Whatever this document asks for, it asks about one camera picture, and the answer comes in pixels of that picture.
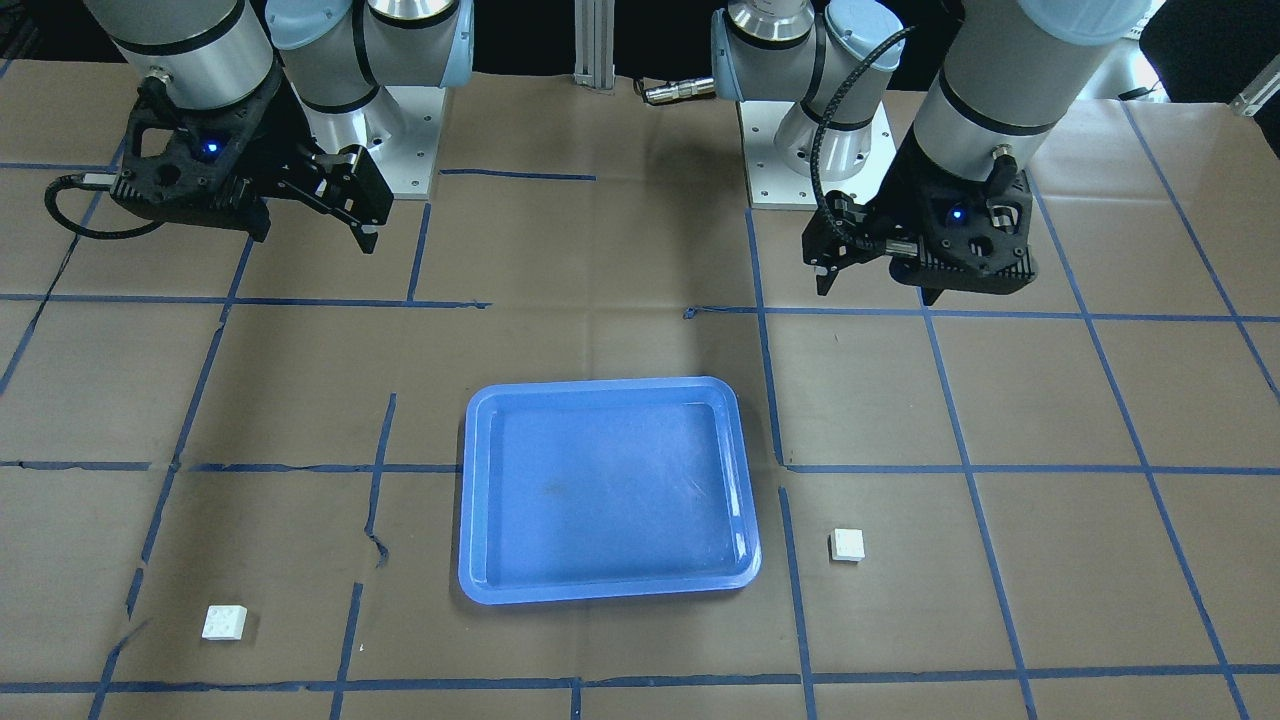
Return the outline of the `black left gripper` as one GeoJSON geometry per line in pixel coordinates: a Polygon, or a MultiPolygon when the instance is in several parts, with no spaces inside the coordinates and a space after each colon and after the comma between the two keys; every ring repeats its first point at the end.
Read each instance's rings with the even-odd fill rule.
{"type": "Polygon", "coordinates": [[[928,158],[909,131],[865,213],[851,196],[828,192],[803,231],[817,293],[827,296],[841,270],[887,254],[892,242],[915,249],[892,256],[891,277],[920,287],[928,305],[947,290],[1010,295],[1036,281],[1027,173],[1010,151],[986,156],[993,165],[965,179],[928,158]]]}

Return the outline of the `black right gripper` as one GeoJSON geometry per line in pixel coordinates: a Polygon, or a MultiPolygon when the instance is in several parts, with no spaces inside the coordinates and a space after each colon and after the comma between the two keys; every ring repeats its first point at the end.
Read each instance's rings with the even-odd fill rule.
{"type": "MultiPolygon", "coordinates": [[[[125,155],[111,200],[150,222],[242,231],[265,241],[270,215],[260,182],[273,178],[301,141],[301,108],[283,70],[269,70],[246,97],[212,110],[177,106],[175,83],[150,70],[127,126],[125,155]]],[[[270,196],[339,220],[372,254],[394,195],[371,152],[349,145],[300,146],[300,173],[275,179],[270,196]]]]}

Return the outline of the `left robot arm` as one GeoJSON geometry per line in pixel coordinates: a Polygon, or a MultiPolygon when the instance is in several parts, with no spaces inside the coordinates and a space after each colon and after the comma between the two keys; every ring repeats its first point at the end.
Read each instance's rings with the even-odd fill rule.
{"type": "Polygon", "coordinates": [[[878,1],[731,1],[710,22],[716,92],[786,101],[792,164],[815,211],[803,260],[815,290],[879,258],[933,304],[947,291],[1010,295],[1038,275],[1027,165],[1147,10],[1144,1],[966,1],[963,20],[879,188],[824,186],[829,135],[868,129],[916,29],[878,1]]]}

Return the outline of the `white block near right arm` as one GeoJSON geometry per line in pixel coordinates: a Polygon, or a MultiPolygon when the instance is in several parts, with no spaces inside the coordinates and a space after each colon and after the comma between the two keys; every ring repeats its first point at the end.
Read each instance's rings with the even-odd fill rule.
{"type": "Polygon", "coordinates": [[[200,637],[204,641],[241,641],[244,637],[250,610],[238,603],[209,605],[200,637]]]}

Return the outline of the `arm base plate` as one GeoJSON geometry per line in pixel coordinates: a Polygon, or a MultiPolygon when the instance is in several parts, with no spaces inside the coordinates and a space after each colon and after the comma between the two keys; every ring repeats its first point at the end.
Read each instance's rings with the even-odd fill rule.
{"type": "Polygon", "coordinates": [[[451,91],[413,86],[385,91],[396,114],[372,155],[397,199],[426,201],[433,195],[451,91]]]}
{"type": "MultiPolygon", "coordinates": [[[[760,210],[817,208],[810,178],[815,122],[792,102],[739,104],[749,204],[760,210]]],[[[831,129],[820,150],[820,184],[865,202],[874,197],[896,154],[883,104],[868,126],[831,129]]]]}

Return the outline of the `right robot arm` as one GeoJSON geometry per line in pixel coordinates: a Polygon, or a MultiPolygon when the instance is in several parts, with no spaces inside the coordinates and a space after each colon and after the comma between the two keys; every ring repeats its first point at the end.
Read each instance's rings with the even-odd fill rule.
{"type": "Polygon", "coordinates": [[[396,199],[422,197],[443,97],[474,69],[471,1],[91,1],[140,73],[113,173],[55,179],[50,217],[93,240],[165,224],[262,242],[269,199],[376,247],[396,199]]]}

